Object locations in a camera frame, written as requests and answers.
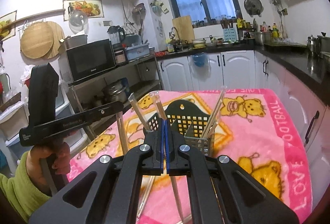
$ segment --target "green sleeve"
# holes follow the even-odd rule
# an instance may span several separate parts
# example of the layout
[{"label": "green sleeve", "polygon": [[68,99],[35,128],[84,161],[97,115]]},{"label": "green sleeve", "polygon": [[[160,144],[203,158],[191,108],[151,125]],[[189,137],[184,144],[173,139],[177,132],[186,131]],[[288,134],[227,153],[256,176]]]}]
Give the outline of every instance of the green sleeve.
[{"label": "green sleeve", "polygon": [[15,177],[8,179],[0,174],[0,188],[3,194],[25,222],[50,198],[32,184],[26,171],[26,158],[27,152],[21,158]]}]

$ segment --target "fruit picture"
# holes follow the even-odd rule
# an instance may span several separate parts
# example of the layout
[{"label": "fruit picture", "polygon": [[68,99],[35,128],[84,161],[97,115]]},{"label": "fruit picture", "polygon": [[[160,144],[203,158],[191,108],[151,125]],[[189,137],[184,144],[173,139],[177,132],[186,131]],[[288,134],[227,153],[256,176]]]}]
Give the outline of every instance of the fruit picture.
[{"label": "fruit picture", "polygon": [[0,40],[4,41],[15,36],[15,26],[6,26],[16,20],[16,14],[17,11],[14,11],[0,17]]},{"label": "fruit picture", "polygon": [[64,21],[67,21],[69,14],[76,9],[86,13],[89,18],[104,17],[101,0],[63,0],[63,8]]}]

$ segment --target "black countertop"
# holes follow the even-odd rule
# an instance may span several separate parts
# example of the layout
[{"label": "black countertop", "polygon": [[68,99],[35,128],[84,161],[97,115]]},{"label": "black countertop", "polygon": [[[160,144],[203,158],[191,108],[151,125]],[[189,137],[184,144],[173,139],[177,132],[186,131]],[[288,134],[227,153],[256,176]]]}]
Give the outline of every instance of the black countertop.
[{"label": "black countertop", "polygon": [[323,59],[309,57],[306,51],[268,50],[266,47],[248,44],[226,44],[184,52],[170,53],[157,60],[171,59],[196,53],[220,53],[224,51],[255,50],[282,65],[301,80],[326,105],[330,105],[330,73]]}]

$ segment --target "white cabinet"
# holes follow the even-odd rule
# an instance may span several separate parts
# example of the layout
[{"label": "white cabinet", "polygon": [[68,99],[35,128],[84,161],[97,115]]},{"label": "white cabinet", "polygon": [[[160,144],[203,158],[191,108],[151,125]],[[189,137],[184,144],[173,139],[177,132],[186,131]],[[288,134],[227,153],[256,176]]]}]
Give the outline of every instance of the white cabinet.
[{"label": "white cabinet", "polygon": [[281,99],[284,91],[285,73],[286,69],[267,58],[265,63],[266,84],[265,88],[271,89]]},{"label": "white cabinet", "polygon": [[322,198],[330,183],[330,109],[325,112],[317,136],[307,150],[311,174],[313,209]]},{"label": "white cabinet", "polygon": [[158,62],[158,65],[164,85],[164,90],[193,90],[187,56],[161,60]]},{"label": "white cabinet", "polygon": [[308,89],[308,87],[286,71],[284,89],[281,96],[281,101],[299,132],[303,142],[309,125],[309,143],[305,145],[306,150],[314,140],[316,133],[320,127],[322,118],[325,112],[325,105]]},{"label": "white cabinet", "polygon": [[253,51],[221,53],[223,81],[228,89],[255,88],[255,55]]},{"label": "white cabinet", "polygon": [[209,63],[203,67],[194,64],[193,56],[188,56],[189,68],[194,91],[219,90],[223,86],[221,55],[208,54]]},{"label": "white cabinet", "polygon": [[265,72],[265,64],[267,56],[255,51],[255,88],[267,88],[267,75]]}]

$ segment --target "utensil holder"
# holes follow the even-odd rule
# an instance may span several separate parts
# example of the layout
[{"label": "utensil holder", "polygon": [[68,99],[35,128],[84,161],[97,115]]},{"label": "utensil holder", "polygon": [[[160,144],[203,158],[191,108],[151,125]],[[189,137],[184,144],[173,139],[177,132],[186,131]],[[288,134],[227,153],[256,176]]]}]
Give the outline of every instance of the utensil holder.
[{"label": "utensil holder", "polygon": [[[208,139],[201,138],[210,115],[202,112],[190,101],[181,99],[170,103],[165,113],[171,123],[171,130],[184,135],[187,145],[198,148],[205,156],[212,156],[215,132]],[[158,129],[158,119],[158,114],[155,113],[147,121],[150,130]]]}]

